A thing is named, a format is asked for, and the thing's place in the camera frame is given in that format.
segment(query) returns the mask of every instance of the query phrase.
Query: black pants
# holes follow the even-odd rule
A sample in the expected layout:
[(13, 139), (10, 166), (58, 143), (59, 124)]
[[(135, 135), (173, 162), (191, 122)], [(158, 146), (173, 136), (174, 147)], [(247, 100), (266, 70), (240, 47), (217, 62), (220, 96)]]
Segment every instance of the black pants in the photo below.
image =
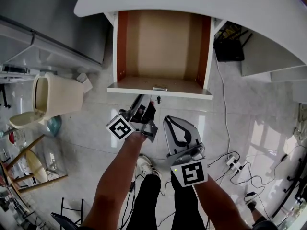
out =
[[(198, 212), (198, 201), (193, 187), (181, 187), (173, 173), (172, 186), (175, 190), (176, 209), (172, 230), (205, 230), (202, 218)], [(155, 206), (160, 188), (161, 181), (158, 176), (150, 174), (145, 177), (135, 200), (135, 208), (127, 230), (157, 230)]]

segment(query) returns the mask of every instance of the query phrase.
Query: white cable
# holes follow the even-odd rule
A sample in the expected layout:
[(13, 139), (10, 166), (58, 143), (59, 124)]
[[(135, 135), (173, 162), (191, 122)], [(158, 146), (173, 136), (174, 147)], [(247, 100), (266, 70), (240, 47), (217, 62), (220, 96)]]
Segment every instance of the white cable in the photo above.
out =
[(233, 175), (233, 174), (235, 174), (236, 172), (232, 172), (231, 174), (227, 174), (227, 175), (225, 175), (223, 178), (222, 178), (222, 180), (221, 180), (221, 182), (220, 182), (220, 187), (221, 187), (221, 185), (222, 185), (222, 183), (223, 183), (223, 180), (225, 179), (225, 177), (228, 177), (228, 176), (231, 176), (231, 175)]
[(223, 77), (222, 77), (221, 72), (220, 72), (219, 63), (217, 61), (217, 57), (216, 57), (215, 51), (214, 51), (214, 55), (215, 55), (217, 70), (218, 70), (218, 72), (220, 74), (220, 77), (222, 79), (222, 84), (223, 84), (223, 98), (224, 98), (224, 104), (225, 104), (225, 123), (226, 123), (226, 129), (227, 129), (227, 133), (228, 133), (228, 138), (229, 138), (227, 153), (229, 153), (229, 149), (230, 149), (230, 134), (229, 134), (228, 123), (227, 123), (227, 106), (226, 106), (226, 99), (225, 99), (225, 84), (224, 84), (224, 80), (223, 80)]

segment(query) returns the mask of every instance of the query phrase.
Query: white sneaker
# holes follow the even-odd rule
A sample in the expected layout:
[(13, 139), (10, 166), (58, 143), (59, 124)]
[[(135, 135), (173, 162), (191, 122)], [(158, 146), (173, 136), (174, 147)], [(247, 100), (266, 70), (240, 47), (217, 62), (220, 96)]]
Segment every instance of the white sneaker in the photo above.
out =
[(142, 171), (142, 173), (144, 173), (145, 175), (148, 175), (148, 174), (155, 174), (157, 176), (162, 177), (161, 173), (158, 172), (158, 170), (156, 170), (152, 163), (150, 162), (149, 158), (147, 158), (146, 156), (144, 155), (140, 155), (138, 160), (137, 160), (137, 164), (140, 168), (140, 170)]

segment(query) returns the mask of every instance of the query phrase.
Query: shoe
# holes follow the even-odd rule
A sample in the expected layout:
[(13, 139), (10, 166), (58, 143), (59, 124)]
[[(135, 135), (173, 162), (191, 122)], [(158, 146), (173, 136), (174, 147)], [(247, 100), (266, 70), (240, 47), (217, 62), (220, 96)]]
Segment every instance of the shoe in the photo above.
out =
[(157, 176), (162, 177), (161, 173), (156, 170), (152, 163), (150, 162), (149, 158), (147, 158), (144, 155), (140, 155), (137, 160), (137, 165), (139, 166), (140, 170), (143, 174), (149, 175), (149, 174), (155, 174)]
[(256, 208), (257, 203), (254, 200), (250, 200), (246, 202), (246, 205), (251, 211), (253, 211)]

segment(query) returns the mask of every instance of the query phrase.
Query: beige trash can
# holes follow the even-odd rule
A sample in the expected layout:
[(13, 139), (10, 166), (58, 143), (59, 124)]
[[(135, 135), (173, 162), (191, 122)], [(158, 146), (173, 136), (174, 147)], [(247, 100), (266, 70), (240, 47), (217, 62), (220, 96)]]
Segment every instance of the beige trash can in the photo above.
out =
[(30, 123), (73, 111), (79, 111), (83, 103), (82, 83), (41, 72), (33, 82), (32, 112), (22, 113), (10, 118), (15, 128), (23, 128)]

